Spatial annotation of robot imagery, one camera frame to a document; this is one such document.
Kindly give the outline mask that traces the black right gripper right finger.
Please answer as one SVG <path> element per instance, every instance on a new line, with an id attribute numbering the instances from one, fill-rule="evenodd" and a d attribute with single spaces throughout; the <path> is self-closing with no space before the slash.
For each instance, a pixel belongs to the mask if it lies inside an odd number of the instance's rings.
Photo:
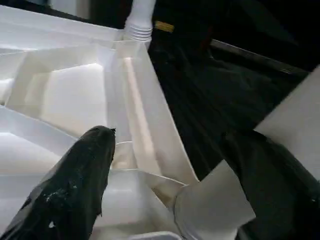
<path id="1" fill-rule="evenodd" d="M 255 219 L 255 240 L 318 240 L 320 183 L 283 145 L 256 131 L 223 135 L 223 158 L 236 173 Z"/>

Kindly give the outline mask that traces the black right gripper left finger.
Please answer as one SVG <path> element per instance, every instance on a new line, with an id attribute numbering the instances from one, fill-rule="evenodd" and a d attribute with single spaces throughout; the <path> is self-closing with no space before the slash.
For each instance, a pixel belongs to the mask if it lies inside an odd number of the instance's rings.
<path id="1" fill-rule="evenodd" d="M 30 192 L 2 240 L 88 240 L 108 185 L 116 130 L 85 132 Z"/>

